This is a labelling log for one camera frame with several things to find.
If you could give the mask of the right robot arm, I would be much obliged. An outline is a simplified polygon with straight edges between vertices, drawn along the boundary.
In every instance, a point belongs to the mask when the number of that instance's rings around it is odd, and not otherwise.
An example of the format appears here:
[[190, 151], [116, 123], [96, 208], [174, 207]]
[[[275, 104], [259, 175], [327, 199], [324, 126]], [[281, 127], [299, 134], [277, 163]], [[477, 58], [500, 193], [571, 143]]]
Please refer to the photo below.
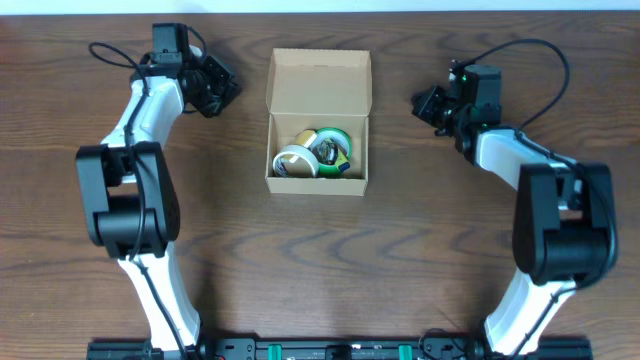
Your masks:
[[559, 308], [614, 266], [617, 235], [611, 173], [580, 163], [501, 122], [501, 71], [455, 62], [450, 86], [413, 98], [416, 117], [472, 165], [516, 191], [514, 276], [498, 307], [456, 353], [458, 359], [589, 359], [581, 338], [545, 338]]

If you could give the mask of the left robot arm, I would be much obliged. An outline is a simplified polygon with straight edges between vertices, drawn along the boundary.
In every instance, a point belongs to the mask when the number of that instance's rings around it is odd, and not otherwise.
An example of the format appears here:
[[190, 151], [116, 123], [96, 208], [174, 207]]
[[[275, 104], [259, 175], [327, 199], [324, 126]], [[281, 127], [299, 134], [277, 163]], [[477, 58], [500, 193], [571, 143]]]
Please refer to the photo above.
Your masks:
[[131, 97], [114, 129], [75, 164], [90, 240], [125, 271], [149, 323], [147, 340], [94, 340], [90, 359], [218, 359], [183, 282], [175, 242], [181, 218], [164, 147], [183, 114], [217, 116], [238, 94], [233, 72], [183, 23], [156, 23], [153, 48], [135, 61]]

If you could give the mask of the yellow sticky note pad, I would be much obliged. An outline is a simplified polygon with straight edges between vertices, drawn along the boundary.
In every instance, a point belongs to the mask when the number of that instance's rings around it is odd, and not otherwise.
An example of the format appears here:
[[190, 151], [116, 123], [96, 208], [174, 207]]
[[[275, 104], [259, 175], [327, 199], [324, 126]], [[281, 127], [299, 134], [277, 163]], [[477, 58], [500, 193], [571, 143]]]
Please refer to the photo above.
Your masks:
[[305, 129], [295, 137], [293, 144], [309, 149], [317, 137], [318, 134], [314, 129]]

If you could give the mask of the yellow correction tape dispenser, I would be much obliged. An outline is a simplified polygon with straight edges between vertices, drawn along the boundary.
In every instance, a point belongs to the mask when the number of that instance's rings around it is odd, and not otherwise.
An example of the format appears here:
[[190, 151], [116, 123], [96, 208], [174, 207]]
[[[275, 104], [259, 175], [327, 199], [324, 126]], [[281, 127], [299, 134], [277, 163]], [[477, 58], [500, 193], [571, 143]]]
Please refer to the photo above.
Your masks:
[[318, 162], [322, 165], [333, 166], [341, 154], [340, 147], [331, 139], [324, 139], [313, 148]]

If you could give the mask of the brown cardboard box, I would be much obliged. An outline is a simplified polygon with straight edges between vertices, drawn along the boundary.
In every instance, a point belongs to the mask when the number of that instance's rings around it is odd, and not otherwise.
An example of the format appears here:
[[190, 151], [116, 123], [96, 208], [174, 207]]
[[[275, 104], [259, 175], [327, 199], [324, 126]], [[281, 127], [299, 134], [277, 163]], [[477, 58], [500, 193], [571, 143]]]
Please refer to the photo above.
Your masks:
[[[362, 196], [368, 184], [371, 57], [367, 50], [275, 48], [266, 104], [269, 130], [265, 180], [283, 194]], [[274, 174], [272, 161], [305, 129], [338, 128], [352, 142], [351, 167], [335, 178], [293, 178]]]

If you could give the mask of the white tape roll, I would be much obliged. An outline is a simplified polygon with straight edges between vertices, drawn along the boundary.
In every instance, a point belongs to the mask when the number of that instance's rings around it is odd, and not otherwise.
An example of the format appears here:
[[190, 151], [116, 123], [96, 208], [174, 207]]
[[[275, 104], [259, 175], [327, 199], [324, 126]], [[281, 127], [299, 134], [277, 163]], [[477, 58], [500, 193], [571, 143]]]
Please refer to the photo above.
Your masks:
[[272, 169], [279, 177], [315, 178], [319, 174], [319, 162], [307, 148], [287, 145], [274, 157]]

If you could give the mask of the green tape roll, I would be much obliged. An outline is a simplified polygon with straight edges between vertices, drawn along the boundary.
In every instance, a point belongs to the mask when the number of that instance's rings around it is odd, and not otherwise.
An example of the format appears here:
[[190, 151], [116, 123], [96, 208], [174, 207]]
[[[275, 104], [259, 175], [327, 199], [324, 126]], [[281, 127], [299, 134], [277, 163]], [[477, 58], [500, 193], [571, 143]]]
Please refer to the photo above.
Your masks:
[[[320, 128], [316, 132], [318, 134], [318, 137], [316, 141], [311, 145], [312, 153], [313, 153], [313, 148], [322, 140], [331, 139], [340, 147], [341, 152], [344, 153], [349, 158], [349, 161], [350, 161], [350, 157], [352, 153], [352, 142], [351, 142], [350, 136], [346, 132], [338, 128], [331, 128], [331, 127]], [[334, 165], [326, 166], [319, 163], [318, 177], [335, 178], [335, 177], [339, 177], [343, 173], [339, 173], [334, 167]]]

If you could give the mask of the yellow highlighter pen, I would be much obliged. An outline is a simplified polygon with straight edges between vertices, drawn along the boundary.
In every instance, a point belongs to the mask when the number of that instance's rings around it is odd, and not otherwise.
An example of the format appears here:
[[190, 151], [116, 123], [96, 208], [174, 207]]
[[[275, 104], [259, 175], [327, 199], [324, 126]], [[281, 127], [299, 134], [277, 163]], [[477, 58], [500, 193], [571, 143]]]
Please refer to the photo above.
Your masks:
[[334, 167], [339, 173], [345, 172], [347, 169], [350, 168], [349, 158], [344, 153], [339, 152], [336, 156]]

